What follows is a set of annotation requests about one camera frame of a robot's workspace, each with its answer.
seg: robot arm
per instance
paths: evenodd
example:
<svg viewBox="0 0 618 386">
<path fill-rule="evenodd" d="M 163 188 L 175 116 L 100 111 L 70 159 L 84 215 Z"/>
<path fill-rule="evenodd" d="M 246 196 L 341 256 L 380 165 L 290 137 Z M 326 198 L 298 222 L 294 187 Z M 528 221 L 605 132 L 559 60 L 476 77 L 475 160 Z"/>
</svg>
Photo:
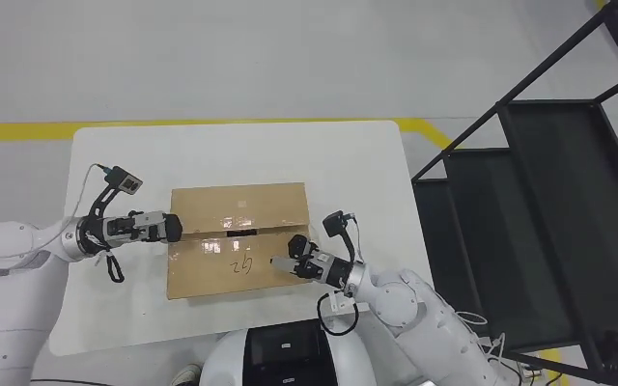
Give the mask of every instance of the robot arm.
<svg viewBox="0 0 618 386">
<path fill-rule="evenodd" d="M 343 227 L 329 232 L 332 224 L 325 223 L 331 236 L 345 231 L 346 216 L 353 218 L 341 211 L 333 215 Z M 324 222 L 333 221 L 333 215 Z M 321 251 L 300 234 L 290 241 L 289 254 L 288 258 L 274 257 L 271 263 L 298 277 L 333 286 L 356 302 L 368 303 L 397 346 L 438 386 L 504 385 L 478 345 L 478 337 L 413 271 L 404 269 L 375 276 L 364 262 L 346 261 Z"/>
<path fill-rule="evenodd" d="M 118 192 L 135 193 L 141 181 L 118 167 L 101 169 L 107 170 L 109 185 L 87 216 L 69 217 L 42 230 L 0 223 L 0 385 L 30 384 L 39 351 L 60 315 L 69 262 L 105 254 L 110 277 L 122 282 L 113 248 L 181 237 L 182 226 L 174 214 L 132 211 L 128 216 L 103 217 Z"/>
</svg>

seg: cardboard box flap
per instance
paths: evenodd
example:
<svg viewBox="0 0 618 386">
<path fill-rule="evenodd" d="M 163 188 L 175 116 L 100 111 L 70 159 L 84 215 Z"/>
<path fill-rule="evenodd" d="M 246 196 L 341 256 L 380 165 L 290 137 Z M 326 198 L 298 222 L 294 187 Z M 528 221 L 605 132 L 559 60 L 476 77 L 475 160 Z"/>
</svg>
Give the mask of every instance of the cardboard box flap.
<svg viewBox="0 0 618 386">
<path fill-rule="evenodd" d="M 171 212 L 183 234 L 209 234 L 309 224 L 304 183 L 174 189 Z"/>
<path fill-rule="evenodd" d="M 309 235 L 304 183 L 174 189 L 171 212 L 183 238 L 168 247 L 168 299 L 305 283 L 270 264 Z"/>
</svg>

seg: metal frame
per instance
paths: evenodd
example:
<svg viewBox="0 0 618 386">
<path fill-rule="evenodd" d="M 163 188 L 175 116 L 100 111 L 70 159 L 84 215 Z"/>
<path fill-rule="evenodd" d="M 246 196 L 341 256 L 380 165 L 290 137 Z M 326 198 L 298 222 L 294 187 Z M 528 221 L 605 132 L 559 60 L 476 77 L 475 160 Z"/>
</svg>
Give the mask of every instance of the metal frame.
<svg viewBox="0 0 618 386">
<path fill-rule="evenodd" d="M 421 179 L 416 183 L 448 183 L 448 179 Z M 469 280 L 472 287 L 472 299 L 474 301 L 474 306 L 476 307 L 475 312 L 478 312 L 479 315 L 485 315 L 485 310 L 483 309 L 483 305 L 481 304 L 481 296 L 478 291 L 478 287 L 476 286 L 476 280 L 474 279 L 474 274 L 472 271 L 472 264 L 470 263 L 470 258 L 467 255 L 467 250 L 465 248 L 465 240 L 464 235 L 462 234 L 462 226 L 460 223 L 459 215 L 457 214 L 457 209 L 455 208 L 455 200 L 453 199 L 453 193 L 451 189 L 448 189 L 448 208 L 455 220 L 455 229 L 456 229 L 456 238 L 459 247 L 462 249 L 463 253 L 463 264 L 465 265 L 465 274 L 467 279 Z M 494 336 L 492 332 L 492 327 L 487 326 L 488 332 L 490 336 Z"/>
<path fill-rule="evenodd" d="M 460 145 L 465 139 L 467 139 L 478 128 L 485 124 L 494 115 L 498 115 L 500 121 L 503 124 L 503 129 L 509 143 L 516 141 L 512 135 L 512 128 L 509 124 L 510 115 L 506 108 L 506 105 L 511 103 L 515 97 L 523 92 L 528 86 L 530 86 L 535 80 L 543 75 L 548 69 L 555 65 L 560 59 L 562 59 L 567 53 L 581 43 L 586 37 L 588 37 L 599 26 L 607 22 L 612 18 L 615 19 L 618 14 L 618 0 L 612 0 L 607 3 L 598 13 L 593 15 L 583 26 L 581 26 L 572 36 L 570 36 L 564 43 L 562 43 L 555 51 L 553 51 L 539 66 L 530 71 L 521 82 L 516 85 L 511 91 L 509 91 L 502 99 L 500 99 L 494 106 L 492 106 L 485 114 L 483 114 L 476 122 L 468 127 L 459 137 L 457 137 L 446 149 L 437 154 L 427 165 L 425 165 L 414 177 L 411 179 L 412 183 L 419 181 L 429 170 L 431 170 L 440 160 L 445 161 L 448 159 L 449 154 Z M 611 97 L 618 94 L 618 84 L 609 88 L 596 98 L 590 100 L 593 103 L 602 103 Z M 594 382 L 601 382 L 606 384 L 618 385 L 618 374 L 610 373 L 604 370 L 604 365 L 601 360 L 601 355 L 594 342 L 590 329 L 585 322 L 580 308 L 574 301 L 574 295 L 572 289 L 568 285 L 566 275 L 563 267 L 559 263 L 558 256 L 555 248 L 552 245 L 551 237 L 546 226 L 546 222 L 541 214 L 538 201 L 536 200 L 534 191 L 526 178 L 527 172 L 522 162 L 515 162 L 516 170 L 520 175 L 520 181 L 524 189 L 524 196 L 531 209 L 533 223 L 537 232 L 540 234 L 542 240 L 542 248 L 546 256 L 548 256 L 548 262 L 554 273 L 554 279 L 559 289 L 559 293 L 562 297 L 565 309 L 569 314 L 571 320 L 574 322 L 576 337 L 581 344 L 581 349 L 584 355 L 584 359 L 588 366 L 588 369 L 580 368 L 577 366 L 566 365 L 558 362 L 549 361 L 529 355 L 517 353 L 514 351 L 507 351 L 504 353 L 504 357 L 512 359 L 518 362 L 526 363 L 532 366 L 538 366 L 540 368 L 549 369 L 555 372 L 562 372 L 572 376 L 589 379 Z M 469 276 L 471 284 L 474 285 L 474 278 Z M 474 297 L 479 299 L 478 291 L 474 293 Z"/>
</svg>

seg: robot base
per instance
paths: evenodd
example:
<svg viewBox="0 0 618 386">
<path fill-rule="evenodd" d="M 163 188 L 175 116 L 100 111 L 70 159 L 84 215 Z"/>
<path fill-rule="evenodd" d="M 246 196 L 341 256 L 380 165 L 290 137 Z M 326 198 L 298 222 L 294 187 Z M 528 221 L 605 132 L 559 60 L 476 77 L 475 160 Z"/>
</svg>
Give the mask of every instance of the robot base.
<svg viewBox="0 0 618 386">
<path fill-rule="evenodd" d="M 333 329 L 348 326 L 333 319 Z M 327 335 L 316 319 L 231 332 L 206 360 L 200 386 L 376 386 L 365 345 Z"/>
</svg>

